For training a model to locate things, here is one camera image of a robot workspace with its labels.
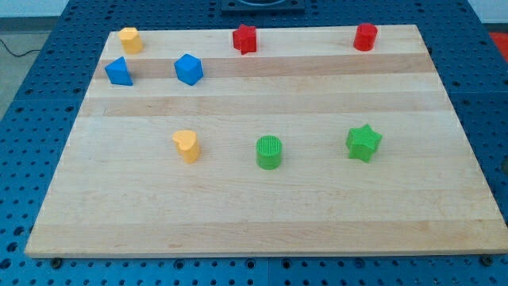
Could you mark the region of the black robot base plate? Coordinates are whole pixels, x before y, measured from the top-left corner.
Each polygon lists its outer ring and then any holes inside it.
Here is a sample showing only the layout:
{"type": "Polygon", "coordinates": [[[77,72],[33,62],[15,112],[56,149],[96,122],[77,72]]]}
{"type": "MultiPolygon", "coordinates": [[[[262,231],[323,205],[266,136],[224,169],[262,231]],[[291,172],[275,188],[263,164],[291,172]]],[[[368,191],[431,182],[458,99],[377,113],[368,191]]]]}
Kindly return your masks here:
{"type": "Polygon", "coordinates": [[[306,9],[305,0],[219,0],[223,14],[297,12],[306,9]]]}

